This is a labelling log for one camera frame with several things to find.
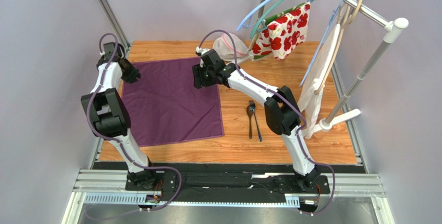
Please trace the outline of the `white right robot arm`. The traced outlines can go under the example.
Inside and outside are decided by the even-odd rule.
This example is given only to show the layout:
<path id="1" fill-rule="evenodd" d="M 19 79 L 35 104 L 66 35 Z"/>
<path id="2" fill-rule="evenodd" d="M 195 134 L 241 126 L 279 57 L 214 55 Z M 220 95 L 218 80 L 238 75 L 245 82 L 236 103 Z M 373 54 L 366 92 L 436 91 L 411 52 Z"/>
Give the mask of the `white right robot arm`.
<path id="1" fill-rule="evenodd" d="M 301 113 L 290 88 L 277 88 L 259 81 L 235 62 L 226 64 L 213 49 L 196 48 L 196 55 L 201 62 L 192 67 L 195 88 L 224 85 L 262 105 L 268 128 L 282 138 L 290 154 L 298 186 L 312 187 L 320 173 L 308 152 L 301 132 Z"/>

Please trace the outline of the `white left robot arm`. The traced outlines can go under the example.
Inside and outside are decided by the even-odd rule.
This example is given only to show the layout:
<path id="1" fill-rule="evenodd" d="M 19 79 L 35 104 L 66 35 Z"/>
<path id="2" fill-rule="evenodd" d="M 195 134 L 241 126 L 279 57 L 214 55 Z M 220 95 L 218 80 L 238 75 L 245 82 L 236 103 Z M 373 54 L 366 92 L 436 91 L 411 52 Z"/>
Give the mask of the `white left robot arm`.
<path id="1" fill-rule="evenodd" d="M 90 94 L 81 97 L 82 107 L 94 135 L 109 141 L 121 154 L 128 167 L 127 179 L 135 186 L 151 188 L 158 181 L 148 170 L 151 161 L 133 137 L 129 113 L 118 93 L 122 81 L 137 82 L 141 75 L 126 58 L 121 44 L 104 44 L 97 63 L 99 76 Z"/>

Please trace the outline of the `purple cloth napkin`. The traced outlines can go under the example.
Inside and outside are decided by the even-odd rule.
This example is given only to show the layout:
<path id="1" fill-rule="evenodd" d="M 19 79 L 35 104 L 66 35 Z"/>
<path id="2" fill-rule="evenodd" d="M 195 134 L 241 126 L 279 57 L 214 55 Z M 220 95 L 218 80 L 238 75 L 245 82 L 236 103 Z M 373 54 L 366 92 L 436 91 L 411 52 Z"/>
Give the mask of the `purple cloth napkin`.
<path id="1" fill-rule="evenodd" d="M 123 84 L 122 100 L 140 147 L 224 136 L 218 87 L 194 87 L 192 66 L 199 62 L 194 57 L 134 63 L 141 77 Z"/>

